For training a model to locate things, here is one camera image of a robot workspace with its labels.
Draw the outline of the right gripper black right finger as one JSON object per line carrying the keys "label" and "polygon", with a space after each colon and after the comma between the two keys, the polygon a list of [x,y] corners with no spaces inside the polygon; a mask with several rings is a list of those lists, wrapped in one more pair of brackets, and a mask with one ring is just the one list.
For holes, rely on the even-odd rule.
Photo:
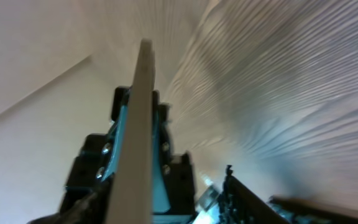
{"label": "right gripper black right finger", "polygon": [[168,130],[168,105],[152,92],[152,222],[192,223],[196,217],[195,183],[190,155],[174,154]]}

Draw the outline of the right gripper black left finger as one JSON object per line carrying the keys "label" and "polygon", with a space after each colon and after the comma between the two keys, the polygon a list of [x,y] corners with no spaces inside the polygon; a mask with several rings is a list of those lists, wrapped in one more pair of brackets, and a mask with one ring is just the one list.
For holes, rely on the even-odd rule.
{"label": "right gripper black left finger", "polygon": [[102,223],[124,137],[129,88],[115,89],[106,134],[90,134],[75,157],[57,213],[30,224]]}

